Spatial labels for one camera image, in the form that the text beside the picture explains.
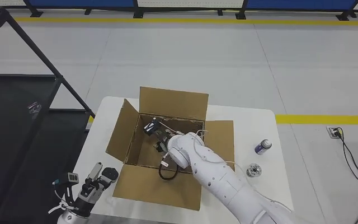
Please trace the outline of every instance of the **table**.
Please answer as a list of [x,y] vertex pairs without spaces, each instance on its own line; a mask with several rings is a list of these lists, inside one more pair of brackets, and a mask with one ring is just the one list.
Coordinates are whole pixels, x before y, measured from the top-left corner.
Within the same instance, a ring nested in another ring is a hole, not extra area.
[[[139,109],[139,99],[127,98],[127,100],[133,107]],[[84,179],[95,163],[101,162],[103,167],[114,167],[120,172],[123,163],[105,151],[123,101],[124,98],[120,97],[105,97],[102,100],[74,169],[80,177],[80,184],[73,187],[74,195],[80,191]],[[243,169],[251,163],[259,164],[262,167],[262,175],[258,178],[250,178],[250,182],[263,195],[293,209],[273,112],[263,109],[208,105],[206,120],[234,121],[235,161]],[[269,139],[272,147],[259,156],[254,152],[254,148],[263,139]],[[104,191],[92,213],[170,223],[238,223],[225,206],[204,188],[201,193],[200,210],[192,211],[162,204],[114,198],[112,194],[115,185],[112,184]]]

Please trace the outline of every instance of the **cardboard box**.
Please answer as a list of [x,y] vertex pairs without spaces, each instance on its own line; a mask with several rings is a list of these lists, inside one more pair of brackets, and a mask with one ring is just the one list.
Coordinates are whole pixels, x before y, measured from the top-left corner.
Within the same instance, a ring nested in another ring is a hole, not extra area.
[[[173,180],[159,177],[162,155],[153,147],[158,140],[148,137],[143,127],[153,117],[183,133],[206,129],[204,142],[226,161],[234,161],[233,121],[205,121],[208,94],[140,88],[139,112],[124,100],[106,152],[124,163],[113,197],[200,209],[201,185],[190,167],[181,169]],[[172,176],[173,161],[162,174]]]

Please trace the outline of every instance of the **yellow tape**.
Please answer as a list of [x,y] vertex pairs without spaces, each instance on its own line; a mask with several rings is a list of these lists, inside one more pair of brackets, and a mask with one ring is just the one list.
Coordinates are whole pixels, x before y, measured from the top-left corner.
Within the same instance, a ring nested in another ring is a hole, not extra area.
[[277,124],[358,124],[358,116],[277,114]]
[[323,25],[358,26],[358,21],[320,20],[236,20],[234,18],[30,18],[15,17],[17,22],[101,22],[101,23],[201,23],[201,24],[279,24],[279,25]]

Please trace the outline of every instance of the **white floor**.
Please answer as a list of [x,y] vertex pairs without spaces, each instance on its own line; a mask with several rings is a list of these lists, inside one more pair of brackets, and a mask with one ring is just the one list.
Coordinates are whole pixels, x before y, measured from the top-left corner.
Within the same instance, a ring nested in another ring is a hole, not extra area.
[[[332,15],[315,19],[335,20]],[[358,111],[358,26],[20,25],[94,111],[105,96],[138,97],[139,86],[207,92],[210,104],[275,114]],[[0,73],[50,73],[9,26],[0,29],[0,41]],[[81,108],[64,88],[53,107]],[[325,125],[287,124],[278,129],[296,213],[318,224],[354,223],[358,181],[346,166],[340,142],[329,138]],[[343,129],[358,158],[358,127]]]

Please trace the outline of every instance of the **power outlet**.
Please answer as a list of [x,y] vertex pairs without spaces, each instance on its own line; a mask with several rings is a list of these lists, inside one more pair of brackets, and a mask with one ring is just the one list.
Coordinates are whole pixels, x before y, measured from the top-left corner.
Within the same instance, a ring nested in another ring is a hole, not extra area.
[[334,131],[334,129],[336,129],[337,127],[326,127],[326,128],[330,138],[339,139],[339,137],[336,135],[337,130]]

